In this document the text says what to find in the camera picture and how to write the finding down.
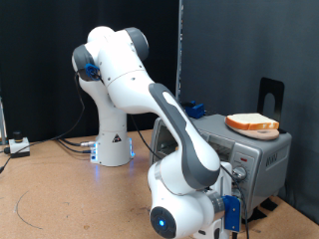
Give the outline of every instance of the black curtain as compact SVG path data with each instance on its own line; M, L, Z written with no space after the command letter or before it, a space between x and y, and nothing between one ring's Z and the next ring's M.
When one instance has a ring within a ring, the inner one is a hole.
M9 138L19 129L30 141L42 140L75 123L82 107L71 57L97 26L139 28L150 44L144 61L149 75L174 92L177 0L4 0L0 8L1 97ZM89 95L82 96L85 114L67 137L98 134L97 108ZM141 129L153 128L156 117L146 114L136 121ZM128 128L135 130L130 118Z
M260 79L283 82L292 144L280 196L319 223L319 1L183 2L181 99L254 113Z

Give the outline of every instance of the blue light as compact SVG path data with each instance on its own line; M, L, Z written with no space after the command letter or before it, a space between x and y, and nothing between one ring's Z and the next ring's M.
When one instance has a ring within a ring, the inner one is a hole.
M133 152L133 144L132 144L132 139L131 138L130 138L130 152L131 152L131 158L134 158L134 156L136 154Z

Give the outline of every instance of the slice of bread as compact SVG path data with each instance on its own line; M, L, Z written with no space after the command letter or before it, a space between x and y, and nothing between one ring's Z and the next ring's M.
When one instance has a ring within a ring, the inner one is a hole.
M278 129L279 122L258 113L236 114L226 117L226 124L243 130Z

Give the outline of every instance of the table surface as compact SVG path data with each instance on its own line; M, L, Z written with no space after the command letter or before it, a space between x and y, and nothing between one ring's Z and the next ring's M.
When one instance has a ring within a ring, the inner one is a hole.
M152 131L142 133L150 142ZM55 141L12 159L0 175L0 238L160 239L149 220L149 151L136 132L128 135L136 157L119 167L92 164L87 154ZM2 153L0 164L7 158ZM249 223L251 239L319 238L317 224L280 198L271 199L278 207L260 208L267 217ZM243 226L238 238L246 238Z

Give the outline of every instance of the warning label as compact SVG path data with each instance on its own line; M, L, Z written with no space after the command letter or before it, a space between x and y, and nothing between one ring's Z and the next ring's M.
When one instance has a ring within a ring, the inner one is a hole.
M119 137L119 135L117 134L112 142L118 142L118 141L122 141L121 138Z

